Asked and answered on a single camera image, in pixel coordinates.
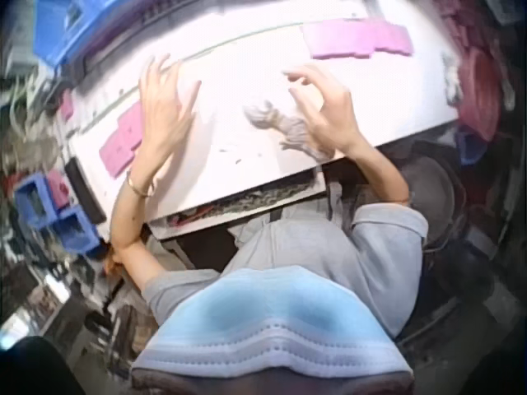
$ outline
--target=bracelet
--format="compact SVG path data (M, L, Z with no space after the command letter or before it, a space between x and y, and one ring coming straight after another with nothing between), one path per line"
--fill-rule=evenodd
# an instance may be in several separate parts
M126 174L126 182L128 183L128 186L135 192L135 194L140 196L141 198L151 198L152 195L154 194L153 185L152 185L151 192L140 191L135 185L133 185L133 182L130 179L130 172Z

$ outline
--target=blue surgical mask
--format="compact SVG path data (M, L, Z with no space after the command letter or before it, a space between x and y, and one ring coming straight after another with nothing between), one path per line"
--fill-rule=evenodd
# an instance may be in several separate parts
M412 373L353 292L301 267L222 277L181 303L133 364L224 379L280 367L323 379Z

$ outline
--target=white table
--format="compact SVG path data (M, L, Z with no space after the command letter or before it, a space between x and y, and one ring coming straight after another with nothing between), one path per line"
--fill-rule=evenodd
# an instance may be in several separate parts
M168 50L173 58L184 58L266 26L362 16L364 11L359 2L316 2L319 6L312 9L306 6L309 1L303 7L298 3L209 14L177 30L166 29L162 24L168 22L161 20L119 48L73 92L76 114L65 125L57 120L55 127L60 133L74 127L82 130L72 138L71 148L108 218L124 173L112 179L98 152L117 128L118 117L138 100L137 80L147 57ZM420 3L430 10L430 0ZM406 58L376 53L366 60L324 61L352 91L361 130L376 146L457 118L456 110L446 103L441 58L443 53L455 55L455 47L436 18L408 0L379 0L379 4L388 21L408 28L415 54ZM289 7L287 20L284 7ZM242 112L243 105L268 98L294 113L282 70L308 61L299 26L288 26L228 42L188 62L181 74L181 90L193 79L203 81L196 123L178 168L162 170L166 176L147 204L147 220L314 167L315 161L303 153L280 151L280 134L253 128ZM98 230L107 238L109 221Z

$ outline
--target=gray shirt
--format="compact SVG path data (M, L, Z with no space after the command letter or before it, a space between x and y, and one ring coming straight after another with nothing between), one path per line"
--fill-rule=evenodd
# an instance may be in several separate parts
M256 232L223 273L168 272L142 294L162 324L183 300L235 270L297 265L355 292L395 337L415 305L427 230L420 213L389 203L359 208L349 238L324 219L283 219Z

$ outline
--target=woman's left hand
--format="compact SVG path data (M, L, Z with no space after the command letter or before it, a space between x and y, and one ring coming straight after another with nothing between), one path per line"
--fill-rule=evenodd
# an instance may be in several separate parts
M192 110L201 86L201 81L195 82L182 102L178 93L181 62L172 65L166 76L161 75L161 68L169 56L150 62L139 81L144 118L139 156L157 169L186 138L194 120Z

